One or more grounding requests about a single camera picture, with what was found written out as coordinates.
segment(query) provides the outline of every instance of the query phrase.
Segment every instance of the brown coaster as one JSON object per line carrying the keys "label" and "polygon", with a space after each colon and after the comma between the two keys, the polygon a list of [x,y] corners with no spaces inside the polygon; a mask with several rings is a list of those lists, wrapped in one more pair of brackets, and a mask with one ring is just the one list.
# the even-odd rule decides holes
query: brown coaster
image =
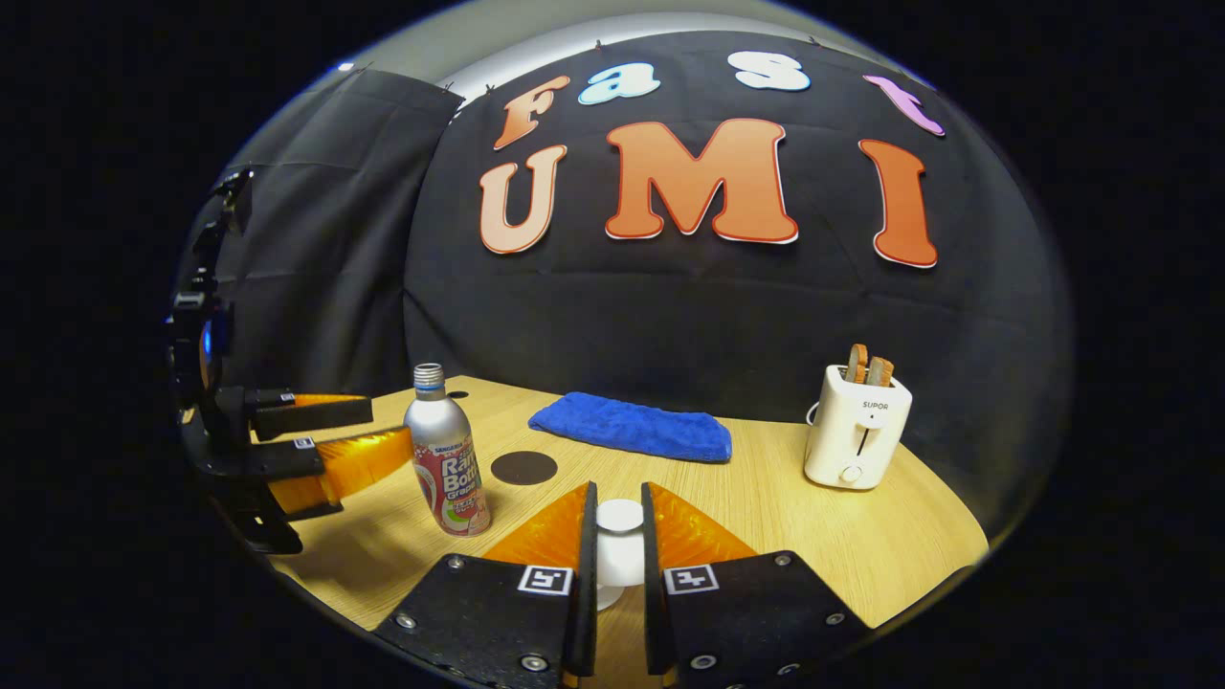
{"label": "brown coaster", "polygon": [[535,485],[544,483],[557,473],[557,462],[540,452],[507,452],[494,460],[489,467],[502,483],[513,485]]}

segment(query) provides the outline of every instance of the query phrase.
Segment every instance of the blue towel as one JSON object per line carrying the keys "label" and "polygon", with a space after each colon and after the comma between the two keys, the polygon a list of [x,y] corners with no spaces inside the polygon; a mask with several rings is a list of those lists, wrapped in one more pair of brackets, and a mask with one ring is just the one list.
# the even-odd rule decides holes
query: blue towel
{"label": "blue towel", "polygon": [[537,412],[528,425],[617,450],[697,462],[731,459],[731,434],[704,413],[665,412],[571,392]]}

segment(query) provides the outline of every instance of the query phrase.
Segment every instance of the letter m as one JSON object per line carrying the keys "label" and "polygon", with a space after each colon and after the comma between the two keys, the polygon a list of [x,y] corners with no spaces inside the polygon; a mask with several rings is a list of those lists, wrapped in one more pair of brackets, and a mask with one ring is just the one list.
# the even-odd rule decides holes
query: letter m
{"label": "letter m", "polygon": [[660,123],[637,123],[609,132],[621,152],[617,212],[605,229],[614,239],[649,239],[664,228],[650,207],[659,191],[668,215],[684,234],[693,234],[723,185],[723,212],[710,222],[715,234],[737,242],[786,244],[800,234],[783,206],[778,172],[782,126],[766,120],[731,119],[714,130],[695,158]]}

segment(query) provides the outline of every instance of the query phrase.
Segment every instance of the black fabric curtain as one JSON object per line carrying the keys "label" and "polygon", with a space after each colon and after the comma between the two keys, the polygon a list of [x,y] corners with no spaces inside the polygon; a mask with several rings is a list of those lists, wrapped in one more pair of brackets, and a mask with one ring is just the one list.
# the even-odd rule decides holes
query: black fabric curtain
{"label": "black fabric curtain", "polygon": [[[255,178],[246,232],[228,235],[218,260],[219,294],[235,304],[225,385],[371,396],[412,386],[409,222],[461,101],[391,72],[336,71],[234,156],[218,179],[244,166]],[[205,206],[192,240],[217,208]]]}

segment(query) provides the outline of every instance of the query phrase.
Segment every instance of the table surface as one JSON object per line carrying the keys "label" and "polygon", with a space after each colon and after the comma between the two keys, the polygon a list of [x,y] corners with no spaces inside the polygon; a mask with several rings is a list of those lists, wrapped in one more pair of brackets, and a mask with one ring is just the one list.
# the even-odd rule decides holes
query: table surface
{"label": "table surface", "polygon": [[[866,492],[812,483],[804,474],[809,427],[719,418],[731,432],[725,465],[685,462],[598,447],[532,430],[528,419],[559,395],[457,376],[447,391],[468,414],[492,512],[480,536],[456,538],[435,525],[412,466],[344,499],[344,511],[294,522],[304,550],[270,555],[323,603],[374,629],[448,552],[480,555],[541,508],[587,481],[600,501],[638,500],[654,482],[720,522],[758,553],[796,552],[869,625],[880,626],[953,571],[978,563],[986,536],[969,509],[926,465],[898,446],[884,481]],[[301,435],[344,438],[398,425],[413,390],[372,401],[375,421]],[[499,481],[490,465],[506,452],[533,450],[557,462],[537,485]],[[647,674],[642,586],[598,613],[597,687],[657,688]]]}

